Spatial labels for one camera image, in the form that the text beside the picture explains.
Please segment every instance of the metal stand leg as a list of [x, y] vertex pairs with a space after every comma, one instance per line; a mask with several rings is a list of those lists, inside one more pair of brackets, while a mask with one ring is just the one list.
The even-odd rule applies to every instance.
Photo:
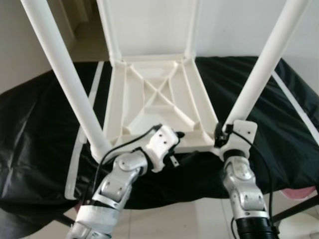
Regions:
[[307, 210], [309, 208], [312, 208], [316, 205], [319, 205], [319, 195], [316, 195], [302, 203], [299, 203], [298, 205], [295, 205], [292, 208], [289, 208], [281, 213], [278, 213], [277, 215], [273, 216], [273, 222], [277, 223], [285, 218], [288, 218], [290, 216], [293, 216], [297, 213], [303, 212], [304, 210]]
[[60, 222], [68, 227], [71, 227], [75, 222], [71, 218], [67, 217], [66, 215], [61, 215], [55, 219], [57, 222]]

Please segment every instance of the black tarp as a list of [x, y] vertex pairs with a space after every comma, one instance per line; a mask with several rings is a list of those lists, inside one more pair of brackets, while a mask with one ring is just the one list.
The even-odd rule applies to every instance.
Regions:
[[[224, 122], [256, 57], [197, 58], [196, 64], [218, 119]], [[76, 63], [86, 92], [97, 63]], [[105, 63], [94, 111], [104, 121], [112, 68]], [[283, 61], [276, 68], [314, 126], [319, 99]], [[271, 78], [248, 120], [258, 124], [255, 145], [274, 174], [275, 190], [319, 185], [319, 147], [292, 104]], [[77, 204], [64, 198], [79, 123], [53, 72], [0, 95], [0, 238], [27, 236]], [[177, 155], [181, 167], [150, 173], [135, 184], [127, 208], [144, 209], [202, 197], [225, 198], [223, 163], [212, 153]], [[257, 184], [269, 191], [260, 156], [251, 150]], [[96, 169], [87, 145], [80, 155], [75, 190], [82, 197]]]

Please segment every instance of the white wall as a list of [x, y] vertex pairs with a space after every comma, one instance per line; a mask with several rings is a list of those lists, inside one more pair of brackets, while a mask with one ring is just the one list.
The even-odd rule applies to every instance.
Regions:
[[76, 1], [78, 0], [61, 0], [66, 15], [68, 17], [68, 20], [70, 22], [70, 26], [72, 28], [73, 31], [75, 31], [75, 29], [77, 28], [77, 26], [80, 24], [81, 22], [81, 18], [80, 18], [80, 14], [79, 11], [77, 9], [77, 4]]
[[87, 22], [90, 20], [90, 18], [93, 15], [93, 9], [92, 9], [92, 3], [90, 0], [76, 0], [78, 5], [79, 5], [79, 9], [84, 10], [83, 12], [83, 16], [84, 18], [82, 19], [82, 22]]
[[[286, 0], [202, 0], [198, 56], [259, 55]], [[312, 0], [284, 59], [319, 91], [319, 1]]]
[[[67, 46], [74, 43], [59, 0], [49, 0]], [[35, 36], [20, 0], [0, 0], [0, 94], [51, 67]]]

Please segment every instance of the tiled floor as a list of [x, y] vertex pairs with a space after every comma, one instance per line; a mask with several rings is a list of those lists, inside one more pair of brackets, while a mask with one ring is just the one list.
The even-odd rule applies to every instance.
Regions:
[[[280, 192], [274, 194], [274, 214], [299, 202]], [[316, 216], [314, 208], [306, 211]], [[66, 214], [75, 218], [72, 209]], [[233, 213], [228, 199], [200, 199], [150, 210], [124, 210], [114, 230], [114, 239], [233, 239], [230, 222]], [[52, 222], [27, 239], [64, 239], [69, 228]]]
[[108, 61], [109, 54], [97, 6], [89, 22], [79, 24], [75, 31], [76, 43], [70, 51], [74, 62]]

